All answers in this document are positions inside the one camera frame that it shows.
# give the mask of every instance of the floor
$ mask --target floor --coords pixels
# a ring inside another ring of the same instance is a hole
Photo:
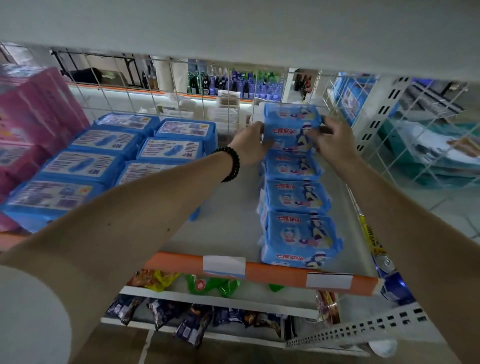
[[[100,324],[73,364],[138,364],[148,331]],[[154,334],[144,364],[456,364],[460,361],[442,344],[399,342],[395,357],[383,359],[288,351],[257,345],[205,340],[199,349],[170,334]]]

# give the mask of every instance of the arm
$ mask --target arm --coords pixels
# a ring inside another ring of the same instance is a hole
[[[350,187],[375,235],[460,360],[480,339],[480,246],[406,197],[358,156],[350,127],[326,118],[320,152]]]
[[[241,166],[265,156],[269,146],[260,142],[262,126],[247,128],[230,144]],[[37,277],[59,297],[72,327],[72,360],[125,283],[231,170],[232,157],[219,152],[116,187],[14,247],[0,262]]]

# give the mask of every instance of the forearm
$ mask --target forearm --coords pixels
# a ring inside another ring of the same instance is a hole
[[[375,236],[460,359],[478,337],[480,247],[391,186],[360,159],[342,175]]]
[[[60,297],[75,353],[122,286],[231,168],[231,156],[215,153],[114,188],[12,249],[2,263],[39,278]]]

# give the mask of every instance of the shirt sleeve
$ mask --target shirt sleeve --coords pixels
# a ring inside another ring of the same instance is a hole
[[[70,318],[60,299],[39,279],[0,266],[0,322],[0,363],[68,363]]]

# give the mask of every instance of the hand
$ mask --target hand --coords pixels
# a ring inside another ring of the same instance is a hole
[[[273,141],[264,141],[262,144],[260,137],[263,132],[264,123],[257,121],[252,126],[238,133],[228,145],[239,155],[241,166],[260,162],[273,146]]]
[[[315,141],[322,157],[344,178],[348,169],[361,161],[355,149],[352,128],[344,121],[329,117],[324,117],[324,122],[326,126],[310,130],[308,136]]]

